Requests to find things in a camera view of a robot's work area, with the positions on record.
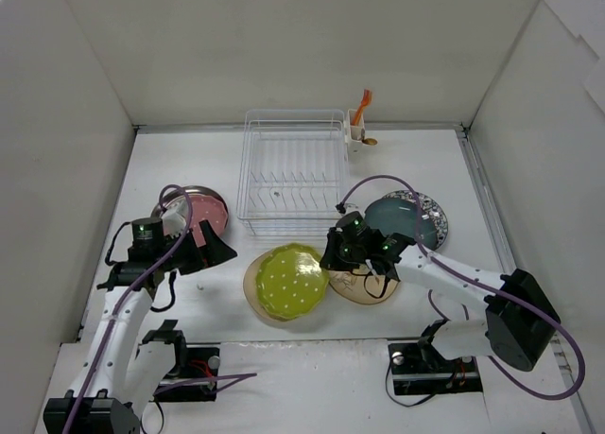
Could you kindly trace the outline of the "pink polka dot plate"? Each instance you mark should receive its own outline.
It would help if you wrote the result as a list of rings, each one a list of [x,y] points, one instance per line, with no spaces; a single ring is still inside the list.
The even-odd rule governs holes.
[[[192,225],[208,220],[216,234],[222,235],[229,218],[223,203],[212,196],[199,194],[192,195],[191,201],[193,206]]]

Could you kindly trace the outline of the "green polka dot plate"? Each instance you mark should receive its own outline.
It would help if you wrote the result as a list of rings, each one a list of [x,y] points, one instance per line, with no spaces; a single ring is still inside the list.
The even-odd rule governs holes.
[[[260,305],[272,318],[285,321],[311,313],[324,299],[329,283],[319,253],[299,243],[271,250],[254,278]]]

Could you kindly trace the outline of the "brown rimmed cream plate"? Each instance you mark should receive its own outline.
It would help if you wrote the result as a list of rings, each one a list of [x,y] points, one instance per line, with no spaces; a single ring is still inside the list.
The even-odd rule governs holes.
[[[191,199],[191,196],[194,194],[199,194],[199,195],[208,195],[208,196],[212,196],[218,200],[220,200],[223,205],[225,206],[228,214],[228,207],[227,204],[225,202],[225,200],[214,190],[201,186],[201,185],[189,185],[189,186],[185,186],[184,187],[185,192],[188,194],[189,198]],[[158,203],[152,210],[151,215],[153,217],[159,217],[161,218],[161,215],[165,212],[167,206],[175,201],[179,201],[179,200],[185,200],[184,195],[179,193],[179,192],[171,192],[167,195],[163,196],[163,199],[160,203]]]

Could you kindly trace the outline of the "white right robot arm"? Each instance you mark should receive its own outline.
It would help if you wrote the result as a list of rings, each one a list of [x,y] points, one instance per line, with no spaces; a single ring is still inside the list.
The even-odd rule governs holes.
[[[349,272],[366,267],[386,282],[421,286],[474,311],[476,321],[437,321],[422,334],[418,357],[430,370],[462,356],[494,356],[529,372],[562,328],[530,273],[516,269],[502,274],[467,266],[405,235],[382,235],[361,220],[329,230],[320,265]]]

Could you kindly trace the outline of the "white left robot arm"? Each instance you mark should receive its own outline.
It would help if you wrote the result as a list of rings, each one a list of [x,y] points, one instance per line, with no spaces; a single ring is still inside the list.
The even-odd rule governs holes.
[[[166,375],[181,375],[189,364],[176,321],[139,334],[158,286],[237,256],[207,220],[199,224],[203,246],[189,227],[176,236],[164,234],[158,217],[139,218],[129,226],[128,258],[111,262],[110,275],[100,285],[103,313],[81,371],[62,397],[46,402],[43,424],[49,433],[140,432],[141,417],[160,382]]]

